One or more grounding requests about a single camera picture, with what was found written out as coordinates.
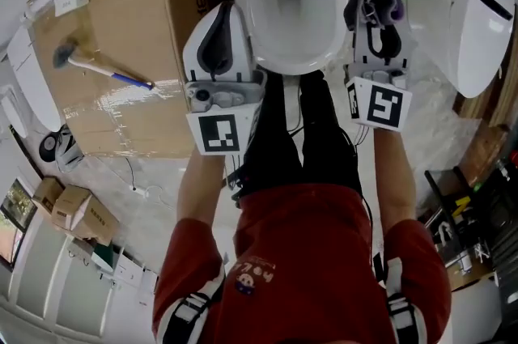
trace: black slot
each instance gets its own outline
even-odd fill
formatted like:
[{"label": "black slot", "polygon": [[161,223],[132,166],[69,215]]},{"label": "black slot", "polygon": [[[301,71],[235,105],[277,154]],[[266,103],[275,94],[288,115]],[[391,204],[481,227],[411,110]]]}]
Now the black slot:
[{"label": "black slot", "polygon": [[496,0],[480,0],[486,6],[488,6],[494,13],[503,19],[511,20],[512,14],[509,13],[503,6],[501,6]]}]

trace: person's left arm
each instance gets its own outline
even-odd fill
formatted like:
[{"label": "person's left arm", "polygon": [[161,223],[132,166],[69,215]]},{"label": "person's left arm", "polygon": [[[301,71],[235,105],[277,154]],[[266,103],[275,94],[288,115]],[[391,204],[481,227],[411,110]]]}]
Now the person's left arm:
[{"label": "person's left arm", "polygon": [[190,294],[217,286],[224,279],[222,259],[211,229],[224,161],[224,156],[202,156],[195,149],[182,179],[177,224],[155,291],[153,333],[157,342],[168,341],[168,326],[179,302]]}]

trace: backpack strap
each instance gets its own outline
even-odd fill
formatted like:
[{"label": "backpack strap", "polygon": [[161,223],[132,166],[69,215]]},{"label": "backpack strap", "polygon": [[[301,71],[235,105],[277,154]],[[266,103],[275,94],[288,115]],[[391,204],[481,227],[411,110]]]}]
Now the backpack strap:
[{"label": "backpack strap", "polygon": [[222,264],[217,278],[208,281],[199,291],[175,301],[162,315],[156,334],[157,344],[195,344],[224,282]]},{"label": "backpack strap", "polygon": [[421,310],[402,293],[403,262],[397,257],[387,262],[387,309],[397,344],[426,344],[427,327]]}]

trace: glass panel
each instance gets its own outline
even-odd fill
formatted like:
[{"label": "glass panel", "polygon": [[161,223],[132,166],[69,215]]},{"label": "glass panel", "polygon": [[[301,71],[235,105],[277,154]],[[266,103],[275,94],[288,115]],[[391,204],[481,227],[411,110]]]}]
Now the glass panel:
[{"label": "glass panel", "polygon": [[13,263],[23,233],[0,212],[0,256]]},{"label": "glass panel", "polygon": [[15,180],[2,203],[2,209],[10,214],[21,227],[27,229],[35,207],[23,186],[18,180]]}]

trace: brush handle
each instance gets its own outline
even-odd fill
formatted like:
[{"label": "brush handle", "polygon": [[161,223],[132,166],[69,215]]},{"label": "brush handle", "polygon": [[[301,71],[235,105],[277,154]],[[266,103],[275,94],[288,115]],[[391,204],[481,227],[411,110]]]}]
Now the brush handle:
[{"label": "brush handle", "polygon": [[131,83],[132,85],[136,85],[137,87],[146,88],[149,91],[153,89],[153,86],[149,83],[144,83],[141,81],[138,81],[137,79],[129,78],[127,76],[121,75],[121,74],[113,74],[112,78],[119,79],[120,81]]},{"label": "brush handle", "polygon": [[119,79],[122,82],[131,83],[132,85],[135,85],[137,87],[146,88],[148,90],[153,89],[153,85],[150,85],[149,83],[145,83],[142,81],[138,81],[137,79],[130,78],[128,76],[117,74],[116,72],[113,72],[112,70],[103,69],[92,63],[80,62],[75,59],[72,59],[71,57],[69,57],[68,62],[79,68],[93,70],[99,74],[103,74],[103,75],[109,76],[111,78]]}]

